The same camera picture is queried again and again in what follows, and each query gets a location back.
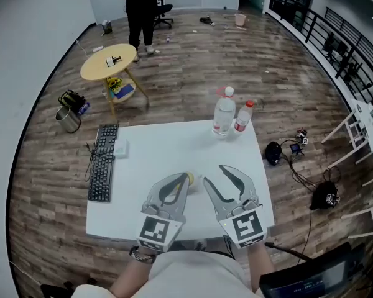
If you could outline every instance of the computer screen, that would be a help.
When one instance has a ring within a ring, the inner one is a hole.
[[[312,294],[323,295],[327,289],[343,282],[345,262],[318,273],[303,281],[278,288],[270,288],[270,296],[273,298],[306,297]]]
[[[364,245],[341,246],[298,266],[262,275],[260,288],[265,298],[319,298],[342,287],[362,268]]]

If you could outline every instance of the person in black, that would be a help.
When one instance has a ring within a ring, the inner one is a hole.
[[[145,49],[149,55],[155,52],[152,47],[154,36],[154,20],[157,10],[157,0],[126,0],[126,13],[129,20],[129,43],[138,51],[139,35],[144,31]]]

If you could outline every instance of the black keyboard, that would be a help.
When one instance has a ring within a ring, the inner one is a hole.
[[[98,202],[111,202],[111,177],[114,162],[114,141],[117,125],[100,126],[94,146],[91,163],[88,199]]]

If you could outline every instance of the wristwatch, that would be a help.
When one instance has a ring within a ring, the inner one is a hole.
[[[156,255],[149,255],[149,254],[144,254],[139,250],[139,246],[134,245],[131,250],[129,255],[133,257],[135,260],[140,261],[141,263],[149,264],[152,265],[155,260],[156,260]]]

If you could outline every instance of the white table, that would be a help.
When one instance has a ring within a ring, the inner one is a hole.
[[[362,162],[367,157],[373,154],[373,117],[371,116],[371,111],[373,110],[373,106],[366,104],[365,102],[357,101],[355,99],[352,99],[352,104],[354,105],[354,107],[352,107],[351,113],[328,136],[326,136],[325,139],[322,140],[322,143],[327,141],[342,126],[345,125],[348,131],[350,142],[352,143],[352,146],[354,149],[350,151],[347,155],[343,156],[339,160],[329,165],[329,168],[332,168],[338,165],[340,162],[352,156],[355,152],[359,151],[361,148],[363,148],[366,145],[370,146],[371,152],[368,153],[363,158],[357,160],[355,164]],[[350,124],[349,120],[354,115],[357,121]],[[360,126],[362,130],[358,131],[357,126]],[[357,135],[355,137],[352,135],[352,132],[351,132],[351,129],[354,127],[357,131]]]
[[[225,198],[239,199],[239,190],[225,177],[219,165],[235,167],[251,177],[259,201],[264,205],[266,224],[273,226],[267,177],[251,121],[242,135],[231,133],[225,140],[214,137],[212,123],[212,120],[204,120],[121,127],[117,137],[129,141],[129,156],[114,162],[111,202],[88,201],[87,234],[135,239],[134,218],[141,211],[151,187],[175,173],[193,171],[207,176]],[[177,240],[225,234],[202,184],[195,193],[188,195],[184,215],[186,224]]]
[[[373,117],[371,116],[369,104],[356,99],[353,99],[352,103],[354,104],[355,116],[360,121],[361,128],[363,126],[366,129],[366,138],[373,152]]]

